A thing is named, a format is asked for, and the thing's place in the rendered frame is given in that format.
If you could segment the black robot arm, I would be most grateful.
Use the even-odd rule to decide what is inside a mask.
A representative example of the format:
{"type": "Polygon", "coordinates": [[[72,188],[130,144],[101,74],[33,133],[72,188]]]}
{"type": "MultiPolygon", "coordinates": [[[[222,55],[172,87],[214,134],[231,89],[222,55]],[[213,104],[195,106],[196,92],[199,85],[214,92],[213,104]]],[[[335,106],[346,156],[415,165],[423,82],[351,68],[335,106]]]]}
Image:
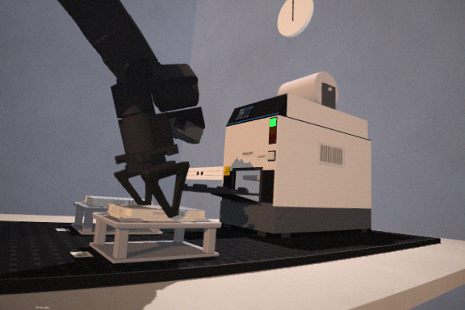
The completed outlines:
{"type": "Polygon", "coordinates": [[[153,149],[174,139],[199,144],[205,123],[191,67],[161,65],[120,0],[57,1],[117,77],[111,86],[117,119],[155,111],[154,103],[164,113],[145,116],[153,149]],[[195,108],[174,111],[188,107],[195,108]]]}

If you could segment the white roll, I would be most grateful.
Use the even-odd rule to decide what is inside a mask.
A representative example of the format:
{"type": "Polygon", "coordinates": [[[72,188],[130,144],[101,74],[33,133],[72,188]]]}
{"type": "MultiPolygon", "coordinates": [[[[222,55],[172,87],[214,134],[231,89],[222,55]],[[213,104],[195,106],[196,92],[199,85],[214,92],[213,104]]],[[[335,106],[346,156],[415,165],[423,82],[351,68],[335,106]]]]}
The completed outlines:
{"type": "Polygon", "coordinates": [[[336,104],[338,100],[337,84],[333,77],[325,72],[315,73],[307,77],[284,83],[280,86],[278,96],[282,94],[293,94],[297,97],[307,99],[314,103],[321,104],[321,83],[327,83],[336,87],[336,104]]]}

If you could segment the white multiwell plate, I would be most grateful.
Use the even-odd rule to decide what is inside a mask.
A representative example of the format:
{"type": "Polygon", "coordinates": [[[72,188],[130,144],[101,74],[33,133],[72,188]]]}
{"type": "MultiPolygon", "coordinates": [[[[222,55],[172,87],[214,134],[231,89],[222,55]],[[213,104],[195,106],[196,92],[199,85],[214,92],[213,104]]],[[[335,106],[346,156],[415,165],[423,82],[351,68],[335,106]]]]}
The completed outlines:
{"type": "Polygon", "coordinates": [[[135,204],[138,205],[134,199],[129,199],[129,198],[114,198],[114,199],[108,199],[108,198],[103,198],[100,196],[86,196],[86,200],[84,200],[86,204],[99,204],[103,205],[104,207],[109,207],[109,204],[113,203],[124,203],[124,204],[135,204]]]}

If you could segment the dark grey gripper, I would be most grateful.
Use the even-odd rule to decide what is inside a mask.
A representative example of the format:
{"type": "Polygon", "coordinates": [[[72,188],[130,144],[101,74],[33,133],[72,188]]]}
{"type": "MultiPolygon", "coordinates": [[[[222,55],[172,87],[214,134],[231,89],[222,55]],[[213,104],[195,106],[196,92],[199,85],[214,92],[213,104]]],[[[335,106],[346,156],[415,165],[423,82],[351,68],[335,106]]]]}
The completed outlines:
{"type": "Polygon", "coordinates": [[[166,154],[170,156],[179,153],[178,145],[169,145],[159,149],[152,148],[145,116],[154,114],[156,114],[155,111],[147,111],[118,120],[125,154],[115,156],[115,162],[116,165],[121,163],[126,163],[126,165],[125,170],[114,172],[114,175],[138,205],[151,205],[153,195],[168,218],[172,218],[178,215],[182,190],[190,164],[188,161],[177,164],[176,161],[166,161],[166,154]],[[174,197],[171,207],[158,182],[159,179],[175,174],[174,197]],[[128,181],[129,178],[138,175],[145,182],[145,201],[128,181]]]}

